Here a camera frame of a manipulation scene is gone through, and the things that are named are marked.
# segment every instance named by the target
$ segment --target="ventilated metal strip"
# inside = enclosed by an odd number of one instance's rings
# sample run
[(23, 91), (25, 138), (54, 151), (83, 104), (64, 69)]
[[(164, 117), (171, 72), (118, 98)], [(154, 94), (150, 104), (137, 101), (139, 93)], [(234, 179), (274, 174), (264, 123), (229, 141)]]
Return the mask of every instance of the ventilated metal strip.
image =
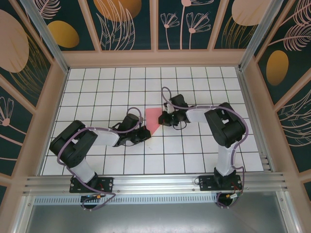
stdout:
[[(103, 203), (109, 197), (86, 204)], [(34, 205), (81, 205), (81, 196), (38, 196)], [(117, 195), (109, 204), (173, 204), (216, 202), (216, 194)]]

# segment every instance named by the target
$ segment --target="purple cable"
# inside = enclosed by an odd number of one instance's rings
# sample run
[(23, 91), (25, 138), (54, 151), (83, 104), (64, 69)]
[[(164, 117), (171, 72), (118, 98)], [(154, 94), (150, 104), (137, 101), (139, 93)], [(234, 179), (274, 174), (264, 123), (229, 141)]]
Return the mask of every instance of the purple cable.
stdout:
[[(126, 130), (126, 131), (117, 131), (117, 130), (112, 130), (112, 129), (106, 129), (106, 128), (100, 128), (100, 127), (85, 127), (81, 130), (79, 130), (78, 132), (76, 132), (65, 144), (64, 146), (61, 148), (61, 150), (59, 151), (58, 155), (57, 155), (57, 162), (60, 164), (60, 165), (63, 165), (63, 166), (66, 166), (66, 164), (62, 163), (60, 161), (60, 156), (62, 155), (62, 153), (64, 152), (66, 146), (68, 146), (68, 144), (76, 137), (78, 136), (79, 134), (81, 134), (82, 132), (86, 131), (86, 130), (99, 130), (99, 131), (110, 131), (110, 132), (114, 132), (114, 133), (128, 133), (128, 132), (131, 132), (133, 131), (136, 127), (139, 126), (140, 123), (142, 123), (142, 117), (141, 117), (141, 111), (136, 108), (136, 107), (132, 107), (132, 108), (129, 108), (127, 110), (127, 113), (131, 110), (131, 109), (136, 109), (138, 112), (139, 112), (139, 121), (138, 123), (136, 124), (136, 126), (134, 126), (133, 128), (129, 129), (129, 130)], [(100, 194), (105, 194), (105, 195), (112, 195), (112, 197), (110, 197), (108, 200), (106, 200), (103, 204), (100, 204), (100, 205), (97, 205), (95, 206), (94, 208), (92, 209), (86, 209), (85, 206), (84, 206), (84, 203), (86, 201), (88, 201), (88, 199), (85, 199), (83, 202), (82, 202), (82, 207), (84, 208), (84, 210), (88, 210), (88, 211), (94, 211), (94, 210), (98, 210), (99, 208), (103, 207), (104, 205), (106, 205), (106, 203), (108, 203), (111, 199), (113, 199), (116, 194), (115, 193), (107, 193), (107, 192), (103, 192), (103, 191), (100, 191), (100, 190), (96, 190), (90, 186), (88, 186), (87, 184), (85, 184), (68, 166), (66, 166), (67, 170), (86, 188), (88, 188), (89, 190), (92, 190), (93, 192), (97, 192), (97, 193), (100, 193)]]
[[(246, 140), (246, 138), (248, 137), (248, 127), (247, 127), (247, 123), (246, 123), (246, 121), (243, 119), (243, 117), (241, 117), (238, 113), (236, 113), (235, 111), (233, 111), (233, 110), (231, 110), (231, 109), (229, 109), (229, 108), (225, 108), (225, 107), (222, 107), (222, 106), (215, 106), (215, 105), (211, 105), (211, 106), (194, 106), (194, 107), (188, 107), (188, 108), (186, 108), (186, 107), (179, 107), (179, 106), (177, 106), (177, 105), (174, 105), (174, 104), (172, 104), (169, 100), (167, 100), (166, 98), (165, 98), (165, 96), (164, 96), (164, 89), (166, 89), (166, 90), (168, 90), (168, 92), (169, 92), (169, 94), (170, 94), (170, 98), (172, 97), (172, 94), (171, 94), (171, 91), (169, 90), (169, 88), (167, 88), (167, 87), (162, 87), (162, 89), (161, 89), (161, 95), (162, 95), (162, 98), (167, 102), (167, 104), (169, 104), (169, 105), (171, 105), (171, 106), (173, 106), (174, 108), (177, 108), (177, 109), (182, 109), (182, 110), (190, 110), (190, 109), (204, 109), (204, 108), (206, 108), (206, 109), (223, 109), (223, 110), (226, 110), (226, 111), (228, 111), (228, 112), (231, 112), (231, 113), (233, 113), (234, 115), (236, 115), (242, 122), (243, 122), (243, 124), (244, 124), (244, 126), (245, 126), (245, 128), (246, 128), (246, 132), (245, 132), (245, 137), (243, 137), (242, 138), (242, 140), (241, 141), (239, 141), (237, 144), (235, 144), (235, 146), (233, 147), (233, 149), (232, 149), (232, 153), (231, 153), (231, 166), (232, 166), (232, 168), (233, 169), (235, 169), (235, 170), (239, 170), (239, 169), (242, 169), (242, 190), (241, 190), (241, 193), (243, 193), (243, 190), (244, 190), (244, 178), (245, 178), (245, 171), (244, 171), (244, 167), (243, 166), (241, 166), (241, 167), (235, 167), (234, 166), (234, 164), (233, 164), (233, 160), (234, 160), (234, 153), (235, 153), (235, 150), (236, 150), (236, 148), (242, 143), (242, 142), (244, 142), (245, 140)], [(229, 208), (228, 206), (225, 206), (225, 205), (223, 205), (223, 204), (221, 204), (220, 202), (219, 202), (219, 196), (222, 194), (222, 192), (219, 192), (218, 194), (217, 194), (217, 198), (216, 198), (216, 204), (217, 204), (217, 206), (218, 207), (221, 207), (221, 208), (223, 208), (223, 207), (226, 207), (226, 208)], [(238, 202), (238, 199), (239, 198), (237, 198), (237, 200), (233, 203), (233, 204), (231, 204), (231, 206), (233, 206), (233, 205), (235, 205), (237, 202)]]

